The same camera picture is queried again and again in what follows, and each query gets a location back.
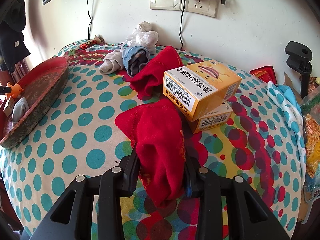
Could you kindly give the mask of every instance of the orange toy figure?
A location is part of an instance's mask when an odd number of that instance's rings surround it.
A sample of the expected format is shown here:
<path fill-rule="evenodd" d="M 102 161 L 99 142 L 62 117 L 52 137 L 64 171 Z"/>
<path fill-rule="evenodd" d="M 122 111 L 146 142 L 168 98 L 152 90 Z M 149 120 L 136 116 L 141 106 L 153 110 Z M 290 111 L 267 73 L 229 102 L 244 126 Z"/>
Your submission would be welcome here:
<path fill-rule="evenodd" d="M 12 97 L 14 99 L 18 98 L 20 96 L 21 92 L 24 91 L 24 89 L 22 89 L 19 84 L 15 84 L 12 86 L 12 85 L 10 85 L 10 82 L 8 82 L 7 87 L 11 88 L 11 93 L 5 94 L 7 100 L 9 99 L 9 97 Z"/>

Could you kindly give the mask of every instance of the dark clothing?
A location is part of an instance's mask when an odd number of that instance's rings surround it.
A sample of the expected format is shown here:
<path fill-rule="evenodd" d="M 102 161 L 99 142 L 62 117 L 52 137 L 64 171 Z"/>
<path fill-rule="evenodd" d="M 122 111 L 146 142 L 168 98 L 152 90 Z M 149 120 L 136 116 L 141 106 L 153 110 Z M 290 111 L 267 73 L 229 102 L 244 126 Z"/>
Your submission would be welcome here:
<path fill-rule="evenodd" d="M 30 55 L 24 45 L 22 30 L 26 26 L 26 7 L 24 0 L 16 0 L 0 23 L 0 57 L 4 62 L 0 69 L 14 72 L 14 64 Z"/>

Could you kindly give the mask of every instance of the black clamp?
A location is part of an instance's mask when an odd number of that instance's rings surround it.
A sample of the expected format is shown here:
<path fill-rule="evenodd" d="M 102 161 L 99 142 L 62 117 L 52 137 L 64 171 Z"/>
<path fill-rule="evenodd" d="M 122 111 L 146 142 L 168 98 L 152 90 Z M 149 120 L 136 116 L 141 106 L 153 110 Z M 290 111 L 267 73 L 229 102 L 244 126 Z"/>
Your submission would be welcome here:
<path fill-rule="evenodd" d="M 99 195 L 98 239 L 124 240 L 120 197 L 130 197 L 137 185 L 140 161 L 135 152 L 103 175 L 78 175 L 54 203 L 31 240 L 89 240 L 93 198 Z M 219 177 L 186 154 L 184 187 L 200 198 L 196 240 L 222 240 L 221 196 L 228 205 L 229 238 L 289 240 L 289 236 L 259 195 L 241 177 Z"/>
<path fill-rule="evenodd" d="M 289 55 L 287 65 L 301 74 L 302 99 L 308 94 L 309 78 L 312 72 L 312 51 L 301 43 L 290 41 L 284 51 Z"/>

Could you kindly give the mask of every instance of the polka dot bedsheet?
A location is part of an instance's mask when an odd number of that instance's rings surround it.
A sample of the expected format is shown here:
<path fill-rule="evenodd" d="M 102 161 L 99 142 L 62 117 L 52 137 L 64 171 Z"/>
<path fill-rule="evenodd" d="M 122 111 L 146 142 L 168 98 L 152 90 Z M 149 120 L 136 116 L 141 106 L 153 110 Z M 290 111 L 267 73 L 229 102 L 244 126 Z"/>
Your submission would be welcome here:
<path fill-rule="evenodd" d="M 36 128 L 13 149 L 0 150 L 0 169 L 12 206 L 31 235 L 52 204 L 78 175 L 97 176 L 131 153 L 130 141 L 116 127 L 115 117 L 164 95 L 143 97 L 132 90 L 125 71 L 101 75 L 103 57 L 119 44 L 80 50 L 78 41 L 57 55 L 69 55 L 70 76 L 62 94 Z M 156 47 L 159 53 L 163 46 Z M 210 58 L 177 50 L 182 62 Z M 291 236 L 301 200 L 299 152 L 283 112 L 266 94 L 266 83 L 231 65 L 243 78 L 229 100 L 234 111 L 228 123 L 198 134 L 185 132 L 185 146 L 220 176 L 243 176 L 257 190 Z M 92 239 L 97 239 L 95 197 Z M 121 198 L 125 239 L 194 239 L 199 200 L 185 196 L 156 208 L 142 184 L 131 198 Z M 223 236 L 228 239 L 226 201 L 222 199 Z"/>

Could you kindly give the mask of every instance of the small cardboard box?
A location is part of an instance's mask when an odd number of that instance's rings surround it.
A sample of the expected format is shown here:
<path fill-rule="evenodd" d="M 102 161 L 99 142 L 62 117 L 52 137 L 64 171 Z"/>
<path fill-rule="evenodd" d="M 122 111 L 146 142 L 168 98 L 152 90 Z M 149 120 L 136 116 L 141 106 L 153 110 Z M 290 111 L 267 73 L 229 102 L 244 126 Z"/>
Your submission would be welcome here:
<path fill-rule="evenodd" d="M 234 96 L 241 77 L 209 60 L 164 72 L 163 93 L 193 122 Z"/>
<path fill-rule="evenodd" d="M 221 106 L 213 109 L 211 112 L 200 117 L 194 122 L 188 121 L 190 129 L 193 133 L 198 133 L 200 131 L 209 130 L 211 128 L 224 125 L 228 122 L 231 114 L 232 108 L 227 102 L 222 103 Z"/>

